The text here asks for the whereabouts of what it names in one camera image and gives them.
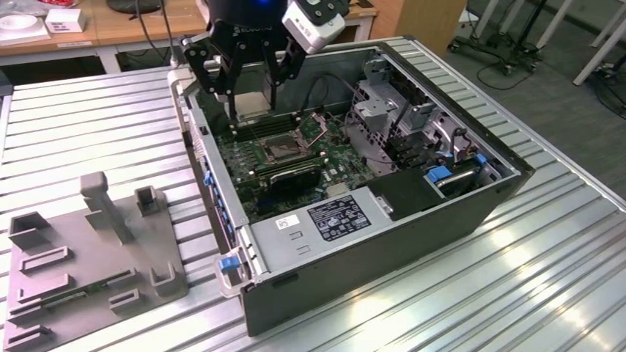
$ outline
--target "aluminum extrusion table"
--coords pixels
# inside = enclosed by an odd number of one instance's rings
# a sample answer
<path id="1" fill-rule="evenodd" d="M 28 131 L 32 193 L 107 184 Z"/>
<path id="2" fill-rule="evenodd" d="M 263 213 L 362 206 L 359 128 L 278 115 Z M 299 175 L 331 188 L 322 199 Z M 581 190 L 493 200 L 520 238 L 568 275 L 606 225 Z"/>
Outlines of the aluminum extrusion table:
<path id="1" fill-rule="evenodd" d="M 389 44 L 537 174 L 473 235 L 255 338 L 238 299 L 222 297 L 214 279 L 218 247 L 177 130 L 167 71 L 16 88 L 0 119 L 0 296 L 10 215 L 38 209 L 54 216 L 84 207 L 72 178 L 96 170 L 108 170 L 114 199 L 150 184 L 166 191 L 191 286 L 183 299 L 59 351 L 625 348 L 625 201 L 418 42 L 394 38 Z"/>

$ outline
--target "blue component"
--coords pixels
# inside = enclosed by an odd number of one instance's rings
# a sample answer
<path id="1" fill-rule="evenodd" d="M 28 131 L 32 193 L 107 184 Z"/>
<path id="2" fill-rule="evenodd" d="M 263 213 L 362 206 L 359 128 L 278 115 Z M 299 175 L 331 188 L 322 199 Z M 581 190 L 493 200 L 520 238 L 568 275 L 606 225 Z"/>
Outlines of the blue component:
<path id="1" fill-rule="evenodd" d="M 446 166 L 438 166 L 430 169 L 427 177 L 429 177 L 429 180 L 433 181 L 433 183 L 435 183 L 439 180 L 443 180 L 445 178 L 450 177 L 452 175 L 453 173 L 450 172 Z"/>
<path id="2" fill-rule="evenodd" d="M 481 165 L 488 164 L 488 158 L 485 157 L 485 155 L 478 154 L 478 155 L 477 155 L 477 160 L 478 160 L 478 162 L 481 163 Z"/>
<path id="3" fill-rule="evenodd" d="M 211 177 L 211 171 L 207 171 L 207 173 L 205 174 L 205 186 L 209 187 L 209 185 L 211 184 L 211 181 L 214 180 L 214 178 Z"/>
<path id="4" fill-rule="evenodd" d="M 233 257 L 226 257 L 219 260 L 219 270 L 222 273 L 227 271 L 237 270 L 241 267 L 242 263 L 239 262 L 239 258 L 237 255 Z"/>

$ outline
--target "white sticker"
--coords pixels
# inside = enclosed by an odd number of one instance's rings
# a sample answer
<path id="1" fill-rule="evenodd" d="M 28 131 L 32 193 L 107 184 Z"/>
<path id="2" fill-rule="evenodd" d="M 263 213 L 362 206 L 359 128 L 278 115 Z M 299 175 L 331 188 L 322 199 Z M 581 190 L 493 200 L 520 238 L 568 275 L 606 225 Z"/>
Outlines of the white sticker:
<path id="1" fill-rule="evenodd" d="M 58 48 L 74 48 L 76 46 L 88 46 L 88 45 L 94 45 L 94 43 L 91 41 L 88 41 L 88 42 L 62 43 L 62 44 L 58 44 Z"/>
<path id="2" fill-rule="evenodd" d="M 290 215 L 287 218 L 282 218 L 277 220 L 277 226 L 279 230 L 287 229 L 289 227 L 298 225 L 301 221 L 298 220 L 298 216 Z"/>

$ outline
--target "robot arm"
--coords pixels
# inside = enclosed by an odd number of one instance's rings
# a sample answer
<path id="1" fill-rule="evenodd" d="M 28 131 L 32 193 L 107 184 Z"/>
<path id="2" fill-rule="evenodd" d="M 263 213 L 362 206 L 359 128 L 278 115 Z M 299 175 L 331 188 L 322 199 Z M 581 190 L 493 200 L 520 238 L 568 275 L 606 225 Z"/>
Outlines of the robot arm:
<path id="1" fill-rule="evenodd" d="M 317 53 L 346 27 L 350 0 L 207 0 L 207 33 L 182 43 L 201 86 L 229 99 L 237 118 L 235 85 L 245 64 L 266 62 L 273 109 L 277 88 L 298 77 L 307 54 Z M 214 48 L 222 57 L 217 76 L 205 69 Z M 285 57 L 277 61 L 277 51 Z"/>

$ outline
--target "cart wheel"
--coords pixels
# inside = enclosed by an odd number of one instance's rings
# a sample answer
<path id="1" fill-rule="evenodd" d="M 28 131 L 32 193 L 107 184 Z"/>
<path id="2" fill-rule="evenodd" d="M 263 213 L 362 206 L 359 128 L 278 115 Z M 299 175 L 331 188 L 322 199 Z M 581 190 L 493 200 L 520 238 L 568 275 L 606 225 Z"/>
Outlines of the cart wheel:
<path id="1" fill-rule="evenodd" d="M 506 76 L 513 75 L 513 66 L 505 65 L 505 67 L 504 67 L 504 74 L 505 74 Z"/>
<path id="2" fill-rule="evenodd" d="M 449 50 L 452 53 L 456 53 L 457 51 L 460 51 L 460 44 L 457 43 L 453 43 L 449 45 Z"/>

